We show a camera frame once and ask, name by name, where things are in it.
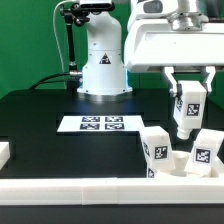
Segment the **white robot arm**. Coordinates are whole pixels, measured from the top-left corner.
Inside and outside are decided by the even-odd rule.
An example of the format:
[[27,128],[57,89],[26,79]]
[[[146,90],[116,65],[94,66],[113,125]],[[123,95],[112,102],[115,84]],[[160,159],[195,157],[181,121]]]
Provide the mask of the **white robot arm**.
[[211,88],[218,69],[224,70],[224,18],[219,0],[131,0],[128,35],[110,16],[114,0],[80,0],[86,15],[88,61],[82,90],[94,95],[128,91],[127,71],[161,71],[177,96],[181,87],[173,74],[203,71]]

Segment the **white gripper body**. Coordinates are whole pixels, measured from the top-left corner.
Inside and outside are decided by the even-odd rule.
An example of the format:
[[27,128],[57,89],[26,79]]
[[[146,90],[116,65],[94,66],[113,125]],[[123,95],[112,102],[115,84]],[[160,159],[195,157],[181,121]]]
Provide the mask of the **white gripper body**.
[[132,73],[161,67],[224,67],[224,23],[204,23],[199,31],[173,31],[166,19],[136,21],[124,47],[124,64]]

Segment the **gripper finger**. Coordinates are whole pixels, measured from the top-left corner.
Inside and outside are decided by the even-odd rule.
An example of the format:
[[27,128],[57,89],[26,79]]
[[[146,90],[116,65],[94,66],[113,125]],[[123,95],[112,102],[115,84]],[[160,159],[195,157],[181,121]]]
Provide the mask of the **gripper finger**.
[[202,68],[201,72],[203,76],[202,86],[207,91],[207,94],[212,93],[212,81],[216,74],[216,68],[214,66],[205,66]]
[[162,74],[169,83],[169,93],[171,97],[180,97],[182,95],[182,87],[174,78],[174,68],[164,67]]

